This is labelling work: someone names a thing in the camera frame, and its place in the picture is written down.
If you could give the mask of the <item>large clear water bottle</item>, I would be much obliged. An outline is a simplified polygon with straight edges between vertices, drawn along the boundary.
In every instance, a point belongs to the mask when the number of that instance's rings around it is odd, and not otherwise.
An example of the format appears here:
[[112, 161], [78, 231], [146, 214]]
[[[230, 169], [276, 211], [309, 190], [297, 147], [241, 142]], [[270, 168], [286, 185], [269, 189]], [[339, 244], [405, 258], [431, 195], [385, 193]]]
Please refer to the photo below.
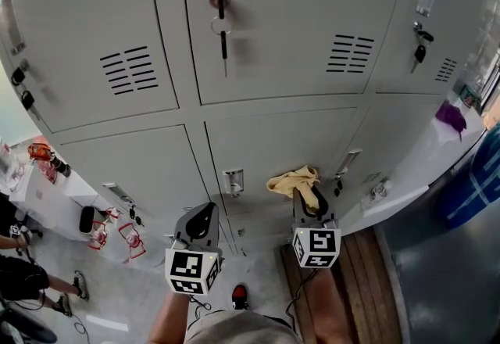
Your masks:
[[0, 188], [14, 192], [24, 175], [25, 167], [16, 152], [0, 136]]

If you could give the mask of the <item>black rounded container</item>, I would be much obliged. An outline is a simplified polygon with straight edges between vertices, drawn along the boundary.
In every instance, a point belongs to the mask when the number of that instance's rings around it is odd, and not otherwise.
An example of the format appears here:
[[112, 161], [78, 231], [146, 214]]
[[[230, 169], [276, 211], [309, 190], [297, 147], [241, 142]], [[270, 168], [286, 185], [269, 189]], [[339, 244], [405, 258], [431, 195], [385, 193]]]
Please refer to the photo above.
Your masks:
[[82, 234], [90, 234], [93, 229], [96, 209], [93, 206], [84, 206], [80, 213], [79, 231]]

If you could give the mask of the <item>orange tool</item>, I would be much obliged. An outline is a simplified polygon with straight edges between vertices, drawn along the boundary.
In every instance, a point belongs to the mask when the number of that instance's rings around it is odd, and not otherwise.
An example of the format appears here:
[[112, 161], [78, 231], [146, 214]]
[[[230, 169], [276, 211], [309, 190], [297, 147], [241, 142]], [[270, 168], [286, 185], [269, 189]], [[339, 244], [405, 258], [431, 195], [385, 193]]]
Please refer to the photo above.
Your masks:
[[34, 142], [28, 146], [27, 151], [29, 157], [35, 160], [51, 161], [53, 157], [50, 146], [45, 143]]

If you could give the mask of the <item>purple cloth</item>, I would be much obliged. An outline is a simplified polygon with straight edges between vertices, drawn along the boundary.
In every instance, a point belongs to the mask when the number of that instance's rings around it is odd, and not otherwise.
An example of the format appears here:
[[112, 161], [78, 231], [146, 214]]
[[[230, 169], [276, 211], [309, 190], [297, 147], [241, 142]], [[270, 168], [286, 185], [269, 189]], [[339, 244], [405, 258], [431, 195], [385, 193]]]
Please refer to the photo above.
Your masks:
[[446, 99], [434, 116], [433, 126], [438, 141], [444, 144], [456, 140], [462, 141], [462, 133], [467, 128], [467, 123], [460, 108]]

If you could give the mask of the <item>clear bottle green label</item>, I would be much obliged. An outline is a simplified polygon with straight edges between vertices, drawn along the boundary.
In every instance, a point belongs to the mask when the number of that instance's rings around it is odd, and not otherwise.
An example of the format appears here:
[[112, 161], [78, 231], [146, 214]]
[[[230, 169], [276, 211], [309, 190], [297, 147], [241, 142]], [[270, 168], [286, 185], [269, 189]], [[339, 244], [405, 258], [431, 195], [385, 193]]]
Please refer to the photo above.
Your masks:
[[461, 80], [459, 97], [462, 103], [479, 115], [488, 110], [500, 89], [500, 48], [485, 57]]

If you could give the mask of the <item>person's beige shirt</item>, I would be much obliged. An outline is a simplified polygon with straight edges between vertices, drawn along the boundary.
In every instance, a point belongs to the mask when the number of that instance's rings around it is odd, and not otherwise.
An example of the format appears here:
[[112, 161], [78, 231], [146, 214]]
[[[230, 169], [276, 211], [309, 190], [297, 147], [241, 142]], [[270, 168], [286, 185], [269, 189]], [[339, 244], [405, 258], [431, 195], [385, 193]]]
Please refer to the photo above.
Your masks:
[[196, 321], [184, 344], [303, 344], [288, 325], [249, 310], [221, 310]]

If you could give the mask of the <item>person's right forearm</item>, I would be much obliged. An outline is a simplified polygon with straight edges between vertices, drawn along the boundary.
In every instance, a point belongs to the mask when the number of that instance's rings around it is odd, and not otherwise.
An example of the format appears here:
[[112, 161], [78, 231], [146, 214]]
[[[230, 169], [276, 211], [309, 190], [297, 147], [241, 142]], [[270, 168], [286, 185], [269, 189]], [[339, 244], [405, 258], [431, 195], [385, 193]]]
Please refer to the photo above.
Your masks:
[[317, 344], [353, 344], [345, 307], [330, 269], [319, 269], [306, 285]]

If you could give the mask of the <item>blue barrel with tape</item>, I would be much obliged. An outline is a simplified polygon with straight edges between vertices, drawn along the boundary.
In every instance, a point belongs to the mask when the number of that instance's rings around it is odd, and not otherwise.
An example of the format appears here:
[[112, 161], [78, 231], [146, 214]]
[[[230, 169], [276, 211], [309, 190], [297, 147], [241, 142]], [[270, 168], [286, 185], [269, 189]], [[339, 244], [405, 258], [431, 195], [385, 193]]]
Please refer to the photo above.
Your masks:
[[437, 214], [446, 228], [457, 228], [500, 198], [500, 122], [443, 188]]

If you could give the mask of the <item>small clear plastic bottle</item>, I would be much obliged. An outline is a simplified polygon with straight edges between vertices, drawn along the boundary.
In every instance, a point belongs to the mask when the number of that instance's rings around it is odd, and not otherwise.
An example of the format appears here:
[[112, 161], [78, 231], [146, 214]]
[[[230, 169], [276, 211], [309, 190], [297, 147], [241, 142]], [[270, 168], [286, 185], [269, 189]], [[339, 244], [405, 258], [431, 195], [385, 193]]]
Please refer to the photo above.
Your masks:
[[364, 210], [375, 206], [384, 200], [392, 188], [392, 181], [384, 179], [374, 186], [371, 191], [362, 199], [361, 205]]

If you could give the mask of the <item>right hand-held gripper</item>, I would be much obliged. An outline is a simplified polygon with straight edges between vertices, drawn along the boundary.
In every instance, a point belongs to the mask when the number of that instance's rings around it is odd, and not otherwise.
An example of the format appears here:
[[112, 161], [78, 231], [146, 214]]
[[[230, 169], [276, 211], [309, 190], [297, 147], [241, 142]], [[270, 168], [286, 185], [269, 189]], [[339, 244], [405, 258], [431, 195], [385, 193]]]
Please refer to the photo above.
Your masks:
[[301, 192], [297, 188], [293, 191], [295, 225], [291, 245], [301, 268], [329, 269], [340, 254], [341, 229], [335, 221], [334, 208], [315, 185], [312, 193], [318, 206], [310, 213]]

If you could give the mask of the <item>white metal locker door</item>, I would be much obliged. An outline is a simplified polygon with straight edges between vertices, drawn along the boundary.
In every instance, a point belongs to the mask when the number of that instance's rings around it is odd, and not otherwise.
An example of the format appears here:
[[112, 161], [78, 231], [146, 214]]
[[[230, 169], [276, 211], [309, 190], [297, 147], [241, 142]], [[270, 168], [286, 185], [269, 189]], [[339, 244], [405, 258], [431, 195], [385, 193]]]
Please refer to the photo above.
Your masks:
[[329, 169], [356, 109], [322, 109], [246, 116], [206, 124], [220, 184], [223, 172], [243, 171], [243, 192], [223, 193], [230, 215], [282, 210], [283, 195], [267, 181], [309, 165], [321, 176]]

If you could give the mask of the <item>yellow cleaning cloth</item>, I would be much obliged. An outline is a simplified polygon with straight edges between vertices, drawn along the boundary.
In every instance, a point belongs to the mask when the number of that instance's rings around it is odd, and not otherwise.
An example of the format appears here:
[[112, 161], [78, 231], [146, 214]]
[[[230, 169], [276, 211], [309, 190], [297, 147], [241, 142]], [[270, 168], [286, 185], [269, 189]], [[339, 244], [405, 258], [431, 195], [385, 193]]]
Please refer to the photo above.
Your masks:
[[315, 183], [319, 183], [318, 172], [309, 165], [305, 165], [295, 171], [288, 171], [277, 177], [272, 177], [266, 183], [270, 192], [285, 195], [293, 198], [295, 189], [302, 195], [307, 208], [312, 213], [320, 210], [320, 203], [317, 196], [313, 193]]

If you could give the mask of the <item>wooden plank platform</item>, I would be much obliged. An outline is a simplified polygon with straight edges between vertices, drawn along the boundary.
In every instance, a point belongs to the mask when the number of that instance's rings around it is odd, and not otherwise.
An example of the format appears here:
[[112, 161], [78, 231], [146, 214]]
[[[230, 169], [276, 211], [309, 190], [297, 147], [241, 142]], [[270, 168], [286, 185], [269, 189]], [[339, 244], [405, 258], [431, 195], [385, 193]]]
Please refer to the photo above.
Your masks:
[[[306, 288], [300, 284], [312, 273], [301, 269], [295, 251], [280, 248], [296, 327], [305, 344], [317, 344], [313, 331]], [[402, 344], [402, 332], [391, 281], [375, 231], [365, 228], [341, 239], [341, 253], [331, 268], [345, 306], [351, 337], [355, 344]]]

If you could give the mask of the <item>grey metal locker cabinet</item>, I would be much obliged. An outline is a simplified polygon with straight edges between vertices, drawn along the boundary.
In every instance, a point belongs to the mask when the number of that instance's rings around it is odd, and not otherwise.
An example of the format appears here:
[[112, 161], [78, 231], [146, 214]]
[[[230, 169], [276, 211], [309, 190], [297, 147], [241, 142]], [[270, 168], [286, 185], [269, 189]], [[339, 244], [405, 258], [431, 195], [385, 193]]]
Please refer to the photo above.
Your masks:
[[[209, 0], [0, 0], [0, 60], [21, 59], [56, 152], [148, 230], [215, 202], [230, 249], [246, 254], [291, 230], [282, 210], [230, 215], [223, 193], [243, 171], [216, 172], [206, 124], [356, 109], [318, 189], [342, 217], [409, 153], [473, 58], [495, 0], [231, 0], [227, 77]], [[434, 36], [410, 73], [413, 24]], [[334, 195], [334, 178], [343, 191]]]

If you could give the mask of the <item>red and black shoe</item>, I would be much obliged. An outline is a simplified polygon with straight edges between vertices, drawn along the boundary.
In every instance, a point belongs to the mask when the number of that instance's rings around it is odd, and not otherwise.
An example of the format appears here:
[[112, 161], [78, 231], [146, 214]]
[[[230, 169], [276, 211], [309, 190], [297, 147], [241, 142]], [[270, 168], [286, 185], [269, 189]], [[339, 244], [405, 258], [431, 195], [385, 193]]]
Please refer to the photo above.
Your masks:
[[231, 303], [234, 310], [248, 310], [248, 291], [244, 284], [240, 283], [234, 287], [231, 294]]

